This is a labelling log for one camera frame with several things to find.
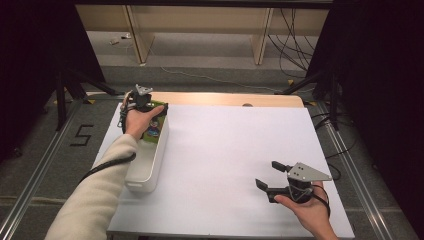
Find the gray floor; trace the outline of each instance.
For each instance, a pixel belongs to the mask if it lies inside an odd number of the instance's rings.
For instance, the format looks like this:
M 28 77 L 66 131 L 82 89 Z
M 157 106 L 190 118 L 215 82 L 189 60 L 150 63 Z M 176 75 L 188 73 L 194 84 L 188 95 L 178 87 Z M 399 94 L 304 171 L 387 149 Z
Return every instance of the gray floor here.
M 287 77 L 281 72 L 279 52 L 270 42 L 266 47 L 263 64 L 255 65 L 249 36 L 158 34 L 147 63 L 140 66 L 135 61 L 130 40 L 120 40 L 119 44 L 113 46 L 109 44 L 112 38 L 120 38 L 125 33 L 89 32 L 88 34 L 108 85 L 117 90 L 126 91 L 135 83 L 141 83 L 157 91 L 273 94 L 277 90 L 287 88 L 289 79 L 295 81 L 301 79 Z M 314 45 L 317 38 L 309 37 L 308 40 Z M 299 38 L 299 42 L 304 51 L 313 52 L 303 38 Z M 290 55 L 299 61 L 297 54 L 292 52 Z M 288 61 L 282 61 L 281 66 L 289 74 L 304 75 L 304 72 Z M 87 91 L 97 91 L 89 85 L 85 85 L 85 88 Z M 310 101 L 312 88 L 313 85 L 307 86 L 296 94 L 305 102 Z M 13 239 L 44 238 L 62 202 L 72 193 L 80 177 L 91 167 L 117 102 L 116 99 L 97 100 L 94 104 L 82 105 Z M 4 220 L 16 197 L 24 189 L 55 133 L 57 112 L 54 96 L 46 106 L 47 113 L 40 115 L 34 123 L 33 131 L 21 146 L 23 156 L 1 163 L 0 220 Z M 315 105 L 307 104 L 306 107 L 311 116 L 322 112 L 322 109 Z M 338 111 L 345 112 L 342 105 Z M 378 171 L 372 167 L 372 159 L 349 117 L 341 116 L 338 121 L 341 128 L 339 132 L 346 146 L 353 145 L 349 154 L 387 223 L 393 239 L 418 239 Z M 92 137 L 87 146 L 72 147 L 72 143 L 81 141 L 74 136 L 82 124 L 93 125 L 84 128 L 83 132 Z M 326 156 L 337 152 L 326 126 L 319 128 L 317 135 Z M 340 179 L 335 183 L 356 239 L 378 239 L 378 234 L 370 223 L 340 157 L 332 157 L 328 162 L 341 172 Z M 337 172 L 333 169 L 332 173 L 337 176 Z M 137 239 L 137 236 L 116 235 L 114 239 Z

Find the floor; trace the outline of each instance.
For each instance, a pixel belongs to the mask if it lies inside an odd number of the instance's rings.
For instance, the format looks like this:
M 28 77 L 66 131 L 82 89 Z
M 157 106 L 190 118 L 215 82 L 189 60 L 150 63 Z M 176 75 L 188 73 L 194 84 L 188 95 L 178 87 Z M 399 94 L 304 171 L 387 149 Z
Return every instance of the floor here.
M 261 65 L 255 65 L 249 36 L 225 34 L 157 34 L 145 64 L 139 64 L 130 39 L 121 39 L 126 33 L 88 32 L 93 49 L 109 86 L 126 91 L 135 83 L 143 82 L 157 91 L 212 91 L 234 93 L 273 94 L 286 89 L 288 80 L 298 82 L 305 74 L 299 66 L 287 59 L 280 60 L 280 52 L 270 40 Z M 111 45 L 112 39 L 119 43 Z M 304 52 L 313 53 L 318 38 L 298 38 Z M 295 47 L 293 41 L 289 46 Z M 288 51 L 288 55 L 307 68 L 310 57 Z M 299 95 L 318 124 L 328 112 L 328 101 L 315 102 L 311 97 L 313 85 L 294 93 Z M 87 91 L 98 91 L 85 85 Z M 13 239 L 43 239 L 60 206 L 72 192 L 79 177 L 90 168 L 100 146 L 102 133 L 107 129 L 108 118 L 118 100 L 97 100 L 96 108 L 83 105 L 75 115 L 74 123 L 61 144 L 35 197 L 26 209 Z M 16 198 L 25 188 L 39 159 L 44 158 L 45 149 L 55 137 L 56 109 L 54 96 L 46 105 L 48 110 L 34 123 L 33 131 L 22 144 L 23 156 L 9 159 L 0 168 L 0 219 L 3 221 L 12 209 Z M 99 118 L 99 111 L 104 118 Z M 373 168 L 354 123 L 349 119 L 342 104 L 337 123 L 338 132 L 331 125 L 323 124 L 317 129 L 325 156 L 335 181 L 340 198 L 352 225 L 356 239 L 418 239 L 409 222 L 396 204 L 389 189 Z M 95 122 L 90 146 L 70 148 L 75 141 L 74 133 L 85 123 Z M 370 220 L 380 217 L 382 222 Z M 113 239 L 137 239 L 137 236 L 116 234 Z

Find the box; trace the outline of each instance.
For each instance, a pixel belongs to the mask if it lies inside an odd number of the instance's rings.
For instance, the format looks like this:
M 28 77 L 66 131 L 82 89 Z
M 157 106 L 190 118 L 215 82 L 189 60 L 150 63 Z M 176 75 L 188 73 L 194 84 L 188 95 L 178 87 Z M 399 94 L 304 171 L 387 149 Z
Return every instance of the box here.
M 130 191 L 152 192 L 155 190 L 168 135 L 169 125 L 165 117 L 158 143 L 145 140 L 138 142 L 137 156 L 131 162 L 125 177 L 125 186 Z

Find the person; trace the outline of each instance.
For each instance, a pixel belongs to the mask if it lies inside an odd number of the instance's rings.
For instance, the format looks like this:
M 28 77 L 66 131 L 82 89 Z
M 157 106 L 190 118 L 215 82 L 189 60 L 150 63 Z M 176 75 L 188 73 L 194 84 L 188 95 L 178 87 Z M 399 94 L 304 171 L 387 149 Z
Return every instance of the person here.
M 314 194 L 322 199 L 326 199 L 327 196 L 324 193 L 322 182 L 316 181 L 312 182 L 312 184 L 320 186 L 314 188 Z M 295 203 L 283 195 L 275 196 L 274 200 L 292 210 L 299 219 L 300 224 L 311 232 L 316 239 L 338 239 L 330 224 L 327 208 L 316 198 L 311 198 L 308 202 L 302 204 Z
M 128 158 L 137 152 L 137 142 L 147 130 L 150 120 L 162 110 L 163 106 L 156 107 L 147 113 L 137 110 L 129 111 L 125 134 L 109 146 L 96 166 L 112 160 Z M 45 239 L 107 239 L 107 228 L 118 206 L 128 168 L 129 163 L 114 165 L 80 182 L 59 210 Z M 314 184 L 322 187 L 322 182 Z M 315 194 L 325 199 L 323 190 L 315 189 Z M 326 207 L 315 198 L 304 204 L 297 204 L 280 195 L 275 196 L 275 200 L 291 209 L 302 226 L 317 239 L 337 239 L 330 225 Z

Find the sweater sleeve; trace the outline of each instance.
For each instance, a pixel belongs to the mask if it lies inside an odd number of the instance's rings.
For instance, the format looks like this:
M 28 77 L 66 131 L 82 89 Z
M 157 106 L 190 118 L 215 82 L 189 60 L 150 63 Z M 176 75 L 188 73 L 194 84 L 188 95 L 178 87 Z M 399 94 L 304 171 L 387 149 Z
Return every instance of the sweater sleeve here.
M 110 145 L 97 165 L 129 157 L 137 152 L 137 146 L 131 135 L 124 134 Z M 84 179 L 60 209 L 46 240 L 106 239 L 129 165 L 112 166 Z

